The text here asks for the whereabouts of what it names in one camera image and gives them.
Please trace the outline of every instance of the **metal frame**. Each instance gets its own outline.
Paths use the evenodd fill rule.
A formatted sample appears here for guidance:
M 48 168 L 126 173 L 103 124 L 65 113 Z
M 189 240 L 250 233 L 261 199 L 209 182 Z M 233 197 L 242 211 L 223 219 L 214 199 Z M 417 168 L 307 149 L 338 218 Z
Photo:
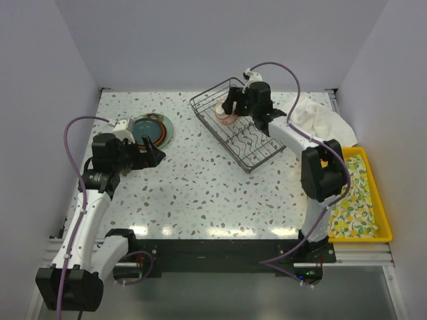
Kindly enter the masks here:
M 225 100 L 230 87 L 244 86 L 238 78 L 232 77 L 192 97 L 189 104 L 196 117 L 233 157 L 237 164 L 250 173 L 274 155 L 283 151 L 279 141 L 269 138 L 255 128 L 247 117 L 238 117 L 231 125 L 220 125 L 214 108 L 218 101 Z

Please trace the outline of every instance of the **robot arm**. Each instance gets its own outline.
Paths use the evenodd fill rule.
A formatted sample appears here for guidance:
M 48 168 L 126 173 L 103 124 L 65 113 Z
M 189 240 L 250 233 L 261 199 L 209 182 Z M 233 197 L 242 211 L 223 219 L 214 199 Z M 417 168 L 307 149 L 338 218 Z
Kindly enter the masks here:
M 262 81 L 259 73 L 247 69 L 244 77 L 248 80 L 245 87 L 230 88 L 222 108 L 228 115 L 234 112 L 238 116 L 252 117 L 258 130 L 283 143 L 301 159 L 301 184 L 308 196 L 306 220 L 301 228 L 301 236 L 305 237 L 322 210 L 341 194 L 346 184 L 344 168 L 329 150 L 312 142 L 313 138 L 321 141 L 320 138 L 306 139 L 291 128 L 283 111 L 273 108 L 270 86 Z M 298 126 L 293 126 L 310 136 Z M 324 143 L 343 158 L 341 146 L 336 140 Z M 309 243 L 328 242 L 329 219 L 330 209 L 310 233 Z
M 133 231 L 112 229 L 105 236 L 101 248 L 92 257 L 95 237 L 119 185 L 120 173 L 156 167 L 165 157 L 165 153 L 156 149 L 146 137 L 143 137 L 143 142 L 147 153 L 141 153 L 131 135 L 132 127 L 133 120 L 124 119 L 116 123 L 113 133 L 101 133 L 93 138 L 93 157 L 86 162 L 82 175 L 87 195 L 86 211 L 80 214 L 83 192 L 79 188 L 70 232 L 67 233 L 50 268 L 40 268 L 36 275 L 35 282 L 50 310 L 57 309 L 65 258 L 67 268 L 63 280 L 62 310 L 95 311 L 101 303 L 103 282 L 111 274 L 115 264 L 124 255 L 134 251 Z M 67 246 L 70 243 L 71 252 L 67 254 Z

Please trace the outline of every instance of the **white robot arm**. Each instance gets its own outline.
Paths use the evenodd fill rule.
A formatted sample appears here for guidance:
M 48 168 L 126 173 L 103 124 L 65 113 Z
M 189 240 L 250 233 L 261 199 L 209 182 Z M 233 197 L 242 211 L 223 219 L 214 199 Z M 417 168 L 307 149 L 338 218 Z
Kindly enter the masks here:
M 119 185 L 119 175 L 156 167 L 165 157 L 147 137 L 142 138 L 147 152 L 141 153 L 132 129 L 133 120 L 122 119 L 115 124 L 113 133 L 101 133 L 93 138 L 93 157 L 86 162 L 82 175 L 85 190 L 79 187 L 81 192 L 69 232 L 50 268 L 40 268 L 35 278 L 50 310 L 59 308 L 60 297 L 62 310 L 95 311 L 101 303 L 103 282 L 123 256 L 135 251 L 132 230 L 112 229 L 92 256 L 101 220 Z M 84 195 L 85 210 L 82 209 Z

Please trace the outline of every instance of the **black metal bar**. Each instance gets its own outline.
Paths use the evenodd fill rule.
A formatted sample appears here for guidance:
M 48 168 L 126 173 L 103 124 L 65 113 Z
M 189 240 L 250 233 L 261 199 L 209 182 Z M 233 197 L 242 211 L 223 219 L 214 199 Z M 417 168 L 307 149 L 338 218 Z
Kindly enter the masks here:
M 153 254 L 155 263 L 151 277 L 161 277 L 163 272 L 200 273 L 276 273 L 260 261 L 277 257 L 293 248 L 298 239 L 292 240 L 192 240 L 192 239 L 139 239 L 135 250 Z M 121 262 L 134 261 L 135 257 Z M 147 271 L 148 259 L 144 259 Z M 285 258 L 277 265 L 292 273 L 294 263 L 334 263 L 334 246 L 329 243 L 308 254 Z

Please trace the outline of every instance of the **cable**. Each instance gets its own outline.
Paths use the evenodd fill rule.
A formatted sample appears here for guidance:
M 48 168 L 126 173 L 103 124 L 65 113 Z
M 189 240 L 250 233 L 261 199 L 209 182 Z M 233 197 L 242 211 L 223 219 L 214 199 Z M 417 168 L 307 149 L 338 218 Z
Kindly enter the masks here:
M 69 130 L 70 126 L 72 126 L 73 123 L 75 123 L 76 121 L 79 121 L 82 119 L 94 119 L 94 120 L 101 120 L 101 121 L 109 122 L 109 120 L 104 119 L 104 118 L 94 117 L 91 115 L 85 115 L 82 117 L 74 118 L 73 120 L 68 122 L 67 126 L 64 129 L 63 140 L 64 140 L 65 152 L 67 153 L 68 160 L 69 160 L 71 166 L 73 167 L 73 170 L 74 170 L 75 174 L 77 175 L 77 178 L 79 179 L 79 185 L 81 188 L 81 192 L 83 193 L 83 203 L 81 205 L 79 217 L 77 219 L 77 223 L 75 224 L 75 227 L 73 228 L 73 231 L 71 232 L 71 236 L 69 238 L 68 246 L 67 246 L 67 249 L 65 250 L 65 254 L 67 256 L 69 256 L 71 253 L 71 249 L 73 247 L 73 242 L 74 242 L 75 236 L 77 235 L 77 231 L 79 229 L 81 220 L 83 219 L 83 216 L 86 212 L 86 206 L 87 206 L 87 191 L 86 191 L 85 181 L 83 180 L 83 177 L 80 174 L 79 167 L 75 163 L 75 161 L 73 159 L 73 155 L 71 154 L 69 146 L 68 146 L 68 130 Z M 63 291 L 64 291 L 64 282 L 65 282 L 65 275 L 67 273 L 68 259 L 69 258 L 64 258 L 64 264 L 62 267 L 61 278 L 59 280 L 58 298 L 57 298 L 57 306 L 56 306 L 56 312 L 57 312 L 57 319 L 58 320 L 61 320 L 62 295 L 63 295 Z
M 344 162 L 344 160 L 340 157 L 339 154 L 337 154 L 331 147 L 329 147 L 328 145 L 326 145 L 325 143 L 323 143 L 322 141 L 319 141 L 317 139 L 312 139 L 309 135 L 305 134 L 303 131 L 301 131 L 300 129 L 298 129 L 298 127 L 296 127 L 294 124 L 292 124 L 290 122 L 291 120 L 291 114 L 294 112 L 294 109 L 296 108 L 296 105 L 298 104 L 298 101 L 300 100 L 300 96 L 301 96 L 301 85 L 300 85 L 300 81 L 298 80 L 296 74 L 289 69 L 288 67 L 286 67 L 285 65 L 282 65 L 281 63 L 277 63 L 277 62 L 273 62 L 273 61 L 267 61 L 267 62 L 263 62 L 263 63 L 259 63 L 255 66 L 253 66 L 250 70 L 254 70 L 258 67 L 261 67 L 262 65 L 277 65 L 278 67 L 281 67 L 283 69 L 285 69 L 286 71 L 288 71 L 292 77 L 295 79 L 296 82 L 296 86 L 297 86 L 297 95 L 296 95 L 296 99 L 294 104 L 292 105 L 288 116 L 286 118 L 286 123 L 299 135 L 301 135 L 302 137 L 309 139 L 310 141 L 313 141 L 314 143 L 317 143 L 318 145 L 321 145 L 323 148 L 327 149 L 330 153 L 332 153 L 334 155 L 334 157 L 340 162 L 340 164 L 342 165 L 342 167 L 344 168 L 344 172 L 346 174 L 346 179 L 347 179 L 347 189 L 345 190 L 345 192 L 340 195 L 337 199 L 333 200 L 331 203 L 329 203 L 326 207 L 324 207 L 324 209 L 320 212 L 318 219 L 316 220 L 316 222 L 313 224 L 313 227 L 307 232 L 306 236 L 292 249 L 290 249 L 289 251 L 285 252 L 282 255 L 279 255 L 278 257 L 274 257 L 272 259 L 268 259 L 265 261 L 261 261 L 260 264 L 262 265 L 266 265 L 268 267 L 271 267 L 273 269 L 276 269 L 278 271 L 281 271 L 283 273 L 285 273 L 286 275 L 289 275 L 290 277 L 300 281 L 300 279 L 298 279 L 295 275 L 293 275 L 292 273 L 290 273 L 289 271 L 286 271 L 282 268 L 276 267 L 275 265 L 272 265 L 273 262 L 279 261 L 285 257 L 287 257 L 288 255 L 291 255 L 293 252 L 297 251 L 307 240 L 308 237 L 313 233 L 314 229 L 318 226 L 318 224 L 320 223 L 320 221 L 323 219 L 323 217 L 325 216 L 326 212 L 328 212 L 328 209 L 333 206 L 334 204 L 336 204 L 337 202 L 341 201 L 343 198 L 345 198 L 348 194 L 348 192 L 350 191 L 350 186 L 351 186 L 351 177 L 350 177 L 350 173 L 348 172 L 346 163 Z
M 132 257 L 134 255 L 147 255 L 149 257 L 148 271 L 145 273 L 145 275 L 140 277 L 138 280 L 135 280 L 132 282 L 126 282 L 123 280 L 122 282 L 117 282 L 118 284 L 120 284 L 120 285 L 136 285 L 137 283 L 140 283 L 141 281 L 143 281 L 151 273 L 151 270 L 153 269 L 153 264 L 154 264 L 153 256 L 150 255 L 147 251 L 135 251 L 135 252 L 128 253 L 122 259 L 126 259 L 126 258 Z

